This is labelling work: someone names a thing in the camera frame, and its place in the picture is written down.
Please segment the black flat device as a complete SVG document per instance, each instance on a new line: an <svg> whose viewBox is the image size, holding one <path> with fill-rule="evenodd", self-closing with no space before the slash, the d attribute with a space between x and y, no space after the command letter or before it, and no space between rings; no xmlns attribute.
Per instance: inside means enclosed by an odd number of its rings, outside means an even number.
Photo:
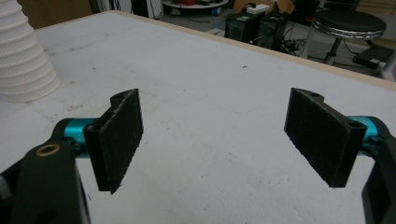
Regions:
<svg viewBox="0 0 396 224"><path fill-rule="evenodd" d="M374 45L359 53L353 62L373 69L391 71L396 66L396 49Z"/></svg>

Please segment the black round stool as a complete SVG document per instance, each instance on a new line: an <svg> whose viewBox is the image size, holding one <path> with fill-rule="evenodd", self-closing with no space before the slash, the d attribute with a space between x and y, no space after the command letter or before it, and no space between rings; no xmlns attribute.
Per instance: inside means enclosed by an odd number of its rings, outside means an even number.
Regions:
<svg viewBox="0 0 396 224"><path fill-rule="evenodd" d="M300 57L308 58L315 31L335 38L331 50L323 60L325 64L332 64L342 40L369 41L382 36L386 28L387 25L383 20L368 13L354 10L323 9L313 17Z"/></svg>

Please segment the black computer tower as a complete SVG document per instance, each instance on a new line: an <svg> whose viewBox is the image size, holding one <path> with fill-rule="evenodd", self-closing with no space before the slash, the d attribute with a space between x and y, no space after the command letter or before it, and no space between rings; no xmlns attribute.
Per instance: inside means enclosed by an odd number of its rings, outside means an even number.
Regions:
<svg viewBox="0 0 396 224"><path fill-rule="evenodd" d="M226 19L226 38L247 43L257 37L259 23L264 13L249 14L240 12L233 14Z"/></svg>
<svg viewBox="0 0 396 224"><path fill-rule="evenodd" d="M258 43L262 48L280 51L289 18L286 12L269 12L259 22Z"/></svg>

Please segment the white power strip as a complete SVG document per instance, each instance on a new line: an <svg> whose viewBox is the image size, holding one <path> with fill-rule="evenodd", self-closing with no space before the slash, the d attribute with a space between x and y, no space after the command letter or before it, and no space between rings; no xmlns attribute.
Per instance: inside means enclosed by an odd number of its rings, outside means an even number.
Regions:
<svg viewBox="0 0 396 224"><path fill-rule="evenodd" d="M269 9L270 9L270 7L268 5L259 4L259 5L256 5L255 7L248 7L246 9L246 13L256 15L256 14L261 14L263 12L266 12Z"/></svg>

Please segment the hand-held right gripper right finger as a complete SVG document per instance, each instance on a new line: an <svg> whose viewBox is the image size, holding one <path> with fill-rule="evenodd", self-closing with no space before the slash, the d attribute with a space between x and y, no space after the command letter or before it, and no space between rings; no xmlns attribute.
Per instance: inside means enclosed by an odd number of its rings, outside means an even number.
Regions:
<svg viewBox="0 0 396 224"><path fill-rule="evenodd" d="M331 188L347 185L358 155L379 161L389 150L389 129L372 116L345 116L318 93L293 88L284 131Z"/></svg>

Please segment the round white platform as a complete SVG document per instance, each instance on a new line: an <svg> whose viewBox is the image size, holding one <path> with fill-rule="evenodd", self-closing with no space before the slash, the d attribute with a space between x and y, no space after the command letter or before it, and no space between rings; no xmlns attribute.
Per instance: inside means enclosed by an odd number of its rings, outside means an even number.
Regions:
<svg viewBox="0 0 396 224"><path fill-rule="evenodd" d="M182 15L186 9L210 9L213 16L221 13L221 8L230 0L163 0L163 5L170 8L171 15Z"/></svg>

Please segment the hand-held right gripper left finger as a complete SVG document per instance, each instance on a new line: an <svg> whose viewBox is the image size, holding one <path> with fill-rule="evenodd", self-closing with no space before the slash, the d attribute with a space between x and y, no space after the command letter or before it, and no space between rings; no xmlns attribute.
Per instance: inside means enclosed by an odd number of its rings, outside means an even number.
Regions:
<svg viewBox="0 0 396 224"><path fill-rule="evenodd" d="M110 98L99 118L62 119L52 139L68 143L78 157L91 160L98 189L114 193L121 185L144 132L139 90Z"/></svg>

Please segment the stack of white paper cups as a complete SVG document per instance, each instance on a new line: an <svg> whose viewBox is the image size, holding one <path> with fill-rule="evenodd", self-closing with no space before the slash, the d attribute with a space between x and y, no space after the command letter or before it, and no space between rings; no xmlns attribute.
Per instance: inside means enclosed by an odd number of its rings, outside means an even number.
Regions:
<svg viewBox="0 0 396 224"><path fill-rule="evenodd" d="M0 0L0 95L13 103L49 95L60 79L17 0Z"/></svg>

